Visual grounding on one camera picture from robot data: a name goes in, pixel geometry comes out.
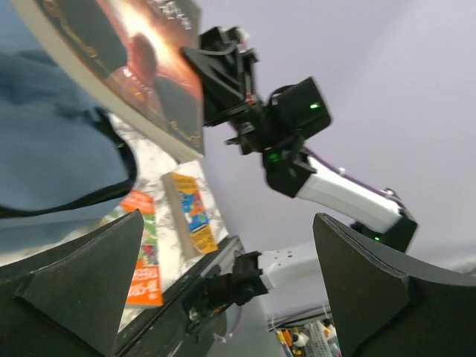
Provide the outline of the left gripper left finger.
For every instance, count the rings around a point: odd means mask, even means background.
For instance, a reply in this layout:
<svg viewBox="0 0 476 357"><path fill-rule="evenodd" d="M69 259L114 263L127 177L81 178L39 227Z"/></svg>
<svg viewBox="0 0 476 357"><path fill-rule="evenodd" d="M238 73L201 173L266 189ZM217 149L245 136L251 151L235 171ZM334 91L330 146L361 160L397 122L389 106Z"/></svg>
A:
<svg viewBox="0 0 476 357"><path fill-rule="evenodd" d="M144 228L135 211L1 267L2 356L113 356Z"/></svg>

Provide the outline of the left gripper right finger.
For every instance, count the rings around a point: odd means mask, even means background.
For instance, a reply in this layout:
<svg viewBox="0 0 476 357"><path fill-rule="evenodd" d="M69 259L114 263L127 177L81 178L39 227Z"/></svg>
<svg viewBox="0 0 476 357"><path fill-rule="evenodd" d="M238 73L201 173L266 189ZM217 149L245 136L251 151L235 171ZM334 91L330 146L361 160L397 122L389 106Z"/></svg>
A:
<svg viewBox="0 0 476 357"><path fill-rule="evenodd" d="M343 356L475 356L475 277L371 240L325 213L315 246Z"/></svg>

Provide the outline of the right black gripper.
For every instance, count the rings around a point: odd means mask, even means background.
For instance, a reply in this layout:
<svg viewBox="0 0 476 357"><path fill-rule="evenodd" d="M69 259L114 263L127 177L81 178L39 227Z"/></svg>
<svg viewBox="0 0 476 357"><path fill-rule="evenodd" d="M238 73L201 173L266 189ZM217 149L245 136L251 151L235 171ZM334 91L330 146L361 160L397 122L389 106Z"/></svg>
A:
<svg viewBox="0 0 476 357"><path fill-rule="evenodd" d="M331 124L331 114L312 77L283 86L266 103L257 101L237 114L245 105L242 74L254 74L258 61L248 38L237 26L214 27L200 35L200 49L183 47L181 54L202 81L204 125L228 121L237 133L227 145L237 145L243 155L259 152L278 170L290 171L301 161L306 140Z"/></svg>

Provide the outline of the orange treehouse book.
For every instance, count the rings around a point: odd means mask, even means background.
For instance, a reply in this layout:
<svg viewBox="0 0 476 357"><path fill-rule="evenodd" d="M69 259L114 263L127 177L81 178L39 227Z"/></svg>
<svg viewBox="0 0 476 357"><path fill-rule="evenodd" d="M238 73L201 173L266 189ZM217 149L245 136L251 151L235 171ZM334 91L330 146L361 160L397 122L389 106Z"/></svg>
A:
<svg viewBox="0 0 476 357"><path fill-rule="evenodd" d="M154 198L145 192L134 189L109 215L101 219L100 225L110 223L135 210L141 212L144 229L135 272L126 299L126 307L148 309L163 304Z"/></svg>

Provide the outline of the dark sunset cover book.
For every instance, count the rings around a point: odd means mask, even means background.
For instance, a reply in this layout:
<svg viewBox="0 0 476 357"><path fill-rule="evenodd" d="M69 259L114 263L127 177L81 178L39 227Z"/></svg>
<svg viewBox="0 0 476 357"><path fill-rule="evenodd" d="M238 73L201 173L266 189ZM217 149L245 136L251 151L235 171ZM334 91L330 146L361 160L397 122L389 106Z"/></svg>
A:
<svg viewBox="0 0 476 357"><path fill-rule="evenodd" d="M204 155L193 1L15 1L52 59L93 98L175 160Z"/></svg>

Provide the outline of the yellow blue treehouse book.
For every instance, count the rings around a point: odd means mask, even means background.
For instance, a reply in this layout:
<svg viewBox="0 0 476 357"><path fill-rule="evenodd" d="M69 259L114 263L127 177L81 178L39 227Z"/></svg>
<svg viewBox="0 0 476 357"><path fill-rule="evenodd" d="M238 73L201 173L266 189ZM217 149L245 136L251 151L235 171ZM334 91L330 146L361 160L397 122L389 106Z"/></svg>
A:
<svg viewBox="0 0 476 357"><path fill-rule="evenodd" d="M186 260L218 250L197 180L175 172L161 177Z"/></svg>

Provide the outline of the blue student backpack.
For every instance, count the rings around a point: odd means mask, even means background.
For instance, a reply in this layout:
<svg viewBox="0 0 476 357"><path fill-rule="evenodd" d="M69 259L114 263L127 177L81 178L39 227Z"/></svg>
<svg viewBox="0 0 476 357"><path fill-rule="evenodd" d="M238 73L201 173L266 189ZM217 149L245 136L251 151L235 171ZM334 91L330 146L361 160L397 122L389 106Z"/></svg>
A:
<svg viewBox="0 0 476 357"><path fill-rule="evenodd" d="M138 176L129 145L1 3L1 263L99 222Z"/></svg>

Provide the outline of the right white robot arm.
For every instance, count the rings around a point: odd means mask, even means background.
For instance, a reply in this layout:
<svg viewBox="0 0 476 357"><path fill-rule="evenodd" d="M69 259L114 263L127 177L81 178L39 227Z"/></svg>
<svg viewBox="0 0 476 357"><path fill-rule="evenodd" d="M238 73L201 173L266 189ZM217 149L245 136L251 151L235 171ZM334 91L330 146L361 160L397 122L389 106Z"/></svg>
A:
<svg viewBox="0 0 476 357"><path fill-rule="evenodd" d="M205 126L230 124L236 136L228 144L261 155L272 190L342 213L354 231L406 251L417 223L395 192L354 179L306 148L331 123L315 81L282 86L262 100L254 81L257 55L241 28L212 28L199 40L181 55L202 81Z"/></svg>

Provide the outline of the aluminium mounting rail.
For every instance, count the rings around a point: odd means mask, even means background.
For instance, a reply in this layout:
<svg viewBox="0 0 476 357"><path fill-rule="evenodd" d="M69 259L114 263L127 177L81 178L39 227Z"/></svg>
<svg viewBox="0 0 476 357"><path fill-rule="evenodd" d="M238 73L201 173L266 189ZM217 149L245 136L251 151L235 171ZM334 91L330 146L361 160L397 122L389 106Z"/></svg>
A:
<svg viewBox="0 0 476 357"><path fill-rule="evenodd" d="M144 310L119 334L114 356L206 356L226 331L226 310L253 295L259 253L245 253L239 237L201 258L165 293L162 306Z"/></svg>

